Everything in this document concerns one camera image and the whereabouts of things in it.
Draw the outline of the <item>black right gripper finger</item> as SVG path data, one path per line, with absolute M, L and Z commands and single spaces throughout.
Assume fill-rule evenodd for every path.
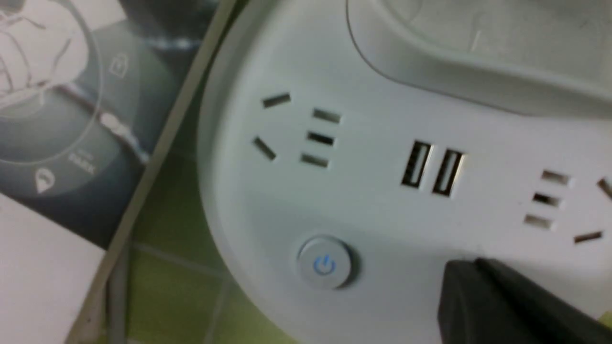
M 446 262 L 437 308 L 444 344 L 609 344 L 611 329 L 491 258 Z

